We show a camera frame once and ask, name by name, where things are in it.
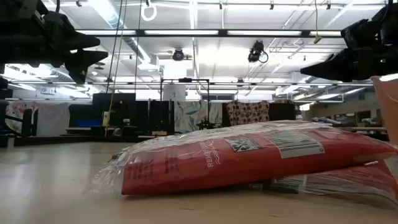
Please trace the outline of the brown patterned cloth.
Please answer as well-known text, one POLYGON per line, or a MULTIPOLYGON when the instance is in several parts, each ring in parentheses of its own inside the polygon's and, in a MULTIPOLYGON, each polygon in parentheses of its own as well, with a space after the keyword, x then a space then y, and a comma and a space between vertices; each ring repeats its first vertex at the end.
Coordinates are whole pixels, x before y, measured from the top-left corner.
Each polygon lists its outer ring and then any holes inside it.
POLYGON ((269 121, 269 103, 243 103, 231 101, 227 103, 229 122, 232 126, 269 121))

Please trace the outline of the orange plastic basket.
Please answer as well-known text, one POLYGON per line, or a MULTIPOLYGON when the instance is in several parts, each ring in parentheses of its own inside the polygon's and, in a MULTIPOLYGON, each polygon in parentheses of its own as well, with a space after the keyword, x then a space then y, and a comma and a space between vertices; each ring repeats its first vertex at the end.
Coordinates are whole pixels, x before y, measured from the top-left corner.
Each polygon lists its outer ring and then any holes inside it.
POLYGON ((398 80, 371 77, 389 141, 398 146, 398 80))

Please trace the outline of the floral cloth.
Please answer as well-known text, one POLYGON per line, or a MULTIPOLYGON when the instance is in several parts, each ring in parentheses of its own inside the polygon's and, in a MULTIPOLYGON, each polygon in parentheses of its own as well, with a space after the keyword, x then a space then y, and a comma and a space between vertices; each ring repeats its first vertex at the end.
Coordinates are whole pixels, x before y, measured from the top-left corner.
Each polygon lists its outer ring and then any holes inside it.
MULTIPOLYGON (((38 116, 38 104, 35 101, 10 101, 9 105, 6 108, 6 114, 9 116, 13 116, 16 118, 23 118, 24 111, 27 109, 32 110, 32 125, 35 126, 37 124, 37 116, 38 116)), ((22 123, 19 121, 6 119, 6 124, 19 133, 22 132, 22 123)))

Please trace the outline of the red popcorn bag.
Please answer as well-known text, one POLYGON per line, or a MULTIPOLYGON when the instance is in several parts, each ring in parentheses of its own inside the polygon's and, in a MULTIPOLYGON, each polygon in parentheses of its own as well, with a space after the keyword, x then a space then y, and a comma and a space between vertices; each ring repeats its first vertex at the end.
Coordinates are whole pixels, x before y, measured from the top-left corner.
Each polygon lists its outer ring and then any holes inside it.
POLYGON ((398 209, 398 156, 363 166, 255 182, 252 188, 311 194, 398 209))
POLYGON ((326 124, 267 121, 139 142, 109 161, 90 188, 123 195, 212 189, 360 166, 397 153, 397 146, 326 124))

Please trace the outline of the black metal stand frame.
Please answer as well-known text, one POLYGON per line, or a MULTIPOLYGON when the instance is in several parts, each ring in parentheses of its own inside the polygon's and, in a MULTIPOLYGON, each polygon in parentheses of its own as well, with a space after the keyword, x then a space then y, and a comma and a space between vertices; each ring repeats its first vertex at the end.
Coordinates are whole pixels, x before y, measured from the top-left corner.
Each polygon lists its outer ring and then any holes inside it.
MULTIPOLYGON (((161 78, 160 79, 160 100, 162 100, 162 90, 165 85, 168 84, 185 85, 186 86, 186 100, 185 101, 207 101, 208 112, 210 110, 210 81, 209 79, 197 79, 197 78, 161 78)), ((174 128, 174 101, 164 101, 169 106, 168 116, 169 121, 174 128)))

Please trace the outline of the white sheet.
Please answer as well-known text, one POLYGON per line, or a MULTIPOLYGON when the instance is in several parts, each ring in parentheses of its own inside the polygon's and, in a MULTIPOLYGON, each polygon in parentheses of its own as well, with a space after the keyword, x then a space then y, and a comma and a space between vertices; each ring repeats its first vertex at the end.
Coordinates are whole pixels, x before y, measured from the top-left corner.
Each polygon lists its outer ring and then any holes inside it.
POLYGON ((37 136, 57 137, 67 133, 70 121, 68 103, 38 104, 37 136))

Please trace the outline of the black overhead frame bar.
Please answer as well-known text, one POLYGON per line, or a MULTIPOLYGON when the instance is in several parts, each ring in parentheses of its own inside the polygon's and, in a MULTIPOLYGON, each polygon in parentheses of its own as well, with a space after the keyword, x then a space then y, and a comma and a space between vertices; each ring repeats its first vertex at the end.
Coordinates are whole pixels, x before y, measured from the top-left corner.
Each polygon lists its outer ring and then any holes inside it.
POLYGON ((242 30, 242 29, 78 29, 77 32, 95 37, 275 37, 312 38, 316 34, 323 38, 340 38, 339 30, 242 30))

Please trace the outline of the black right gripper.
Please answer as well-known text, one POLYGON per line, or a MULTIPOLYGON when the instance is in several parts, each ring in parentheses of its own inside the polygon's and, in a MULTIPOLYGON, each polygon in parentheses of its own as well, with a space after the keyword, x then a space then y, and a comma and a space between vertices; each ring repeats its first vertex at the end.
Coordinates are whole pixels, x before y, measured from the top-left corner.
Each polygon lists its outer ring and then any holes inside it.
POLYGON ((303 67, 300 73, 341 82, 398 73, 398 2, 387 0, 371 21, 362 19, 351 24, 341 30, 341 36, 348 49, 303 67), (375 52, 370 49, 379 46, 375 52))

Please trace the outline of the wooden table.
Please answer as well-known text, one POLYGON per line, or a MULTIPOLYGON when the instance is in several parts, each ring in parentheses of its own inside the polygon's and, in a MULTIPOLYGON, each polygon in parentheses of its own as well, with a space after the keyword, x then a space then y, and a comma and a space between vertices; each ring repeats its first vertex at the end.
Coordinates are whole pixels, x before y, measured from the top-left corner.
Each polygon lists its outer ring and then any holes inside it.
POLYGON ((346 132, 357 132, 357 131, 365 131, 365 132, 386 132, 387 129, 383 127, 332 127, 326 126, 322 127, 322 129, 329 130, 329 131, 346 131, 346 132))

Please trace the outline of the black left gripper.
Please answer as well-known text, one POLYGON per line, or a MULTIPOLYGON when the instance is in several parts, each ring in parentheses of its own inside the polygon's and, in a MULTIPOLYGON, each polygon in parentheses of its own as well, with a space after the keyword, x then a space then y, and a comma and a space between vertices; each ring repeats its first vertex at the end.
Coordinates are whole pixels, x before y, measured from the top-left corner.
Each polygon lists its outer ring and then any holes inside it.
POLYGON ((0 0, 0 67, 64 65, 75 83, 84 83, 88 67, 108 53, 83 49, 99 44, 98 38, 77 32, 59 8, 48 10, 42 0, 0 0))

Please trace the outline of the black panel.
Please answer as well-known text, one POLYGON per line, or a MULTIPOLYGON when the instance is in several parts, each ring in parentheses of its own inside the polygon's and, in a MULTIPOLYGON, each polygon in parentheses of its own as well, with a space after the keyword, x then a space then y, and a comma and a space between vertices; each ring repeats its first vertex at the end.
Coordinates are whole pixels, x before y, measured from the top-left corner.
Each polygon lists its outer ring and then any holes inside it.
POLYGON ((270 103, 269 120, 296 120, 295 105, 291 103, 270 103))

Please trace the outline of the leaf pattern panel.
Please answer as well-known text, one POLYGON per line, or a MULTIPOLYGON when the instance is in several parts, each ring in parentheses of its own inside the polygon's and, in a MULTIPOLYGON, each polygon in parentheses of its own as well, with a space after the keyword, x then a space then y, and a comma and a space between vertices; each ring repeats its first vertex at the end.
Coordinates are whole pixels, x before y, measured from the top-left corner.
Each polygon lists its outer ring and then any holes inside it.
POLYGON ((210 123, 222 123, 222 103, 210 103, 208 112, 207 101, 175 101, 174 128, 178 133, 190 133, 199 130, 198 124, 205 118, 210 123))

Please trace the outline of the black chair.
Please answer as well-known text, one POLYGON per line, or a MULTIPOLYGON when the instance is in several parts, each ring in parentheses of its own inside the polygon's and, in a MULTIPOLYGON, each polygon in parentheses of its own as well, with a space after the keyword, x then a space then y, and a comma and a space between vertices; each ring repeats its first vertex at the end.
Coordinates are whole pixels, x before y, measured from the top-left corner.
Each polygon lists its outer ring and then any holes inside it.
POLYGON ((32 110, 27 109, 24 111, 23 118, 17 118, 14 116, 10 116, 6 114, 6 108, 9 105, 9 102, 6 100, 0 100, 0 130, 6 131, 7 133, 11 133, 15 136, 19 137, 29 137, 32 134, 32 110), (15 131, 11 129, 7 124, 6 120, 10 119, 13 121, 18 121, 22 123, 21 131, 15 131))

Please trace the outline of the blue box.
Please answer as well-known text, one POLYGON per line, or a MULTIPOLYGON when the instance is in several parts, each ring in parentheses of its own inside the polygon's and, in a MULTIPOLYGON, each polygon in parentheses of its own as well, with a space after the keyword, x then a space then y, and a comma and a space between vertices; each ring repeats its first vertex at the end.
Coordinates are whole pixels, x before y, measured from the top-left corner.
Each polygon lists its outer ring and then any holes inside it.
POLYGON ((98 119, 77 119, 74 122, 75 128, 92 128, 100 126, 102 126, 102 122, 98 119))

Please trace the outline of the white board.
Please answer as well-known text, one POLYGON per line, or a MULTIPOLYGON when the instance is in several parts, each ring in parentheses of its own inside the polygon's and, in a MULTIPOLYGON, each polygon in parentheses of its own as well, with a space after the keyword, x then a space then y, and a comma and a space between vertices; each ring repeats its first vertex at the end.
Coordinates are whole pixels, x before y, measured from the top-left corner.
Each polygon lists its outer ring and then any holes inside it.
POLYGON ((162 90, 163 101, 185 101, 186 100, 186 86, 168 84, 162 90))

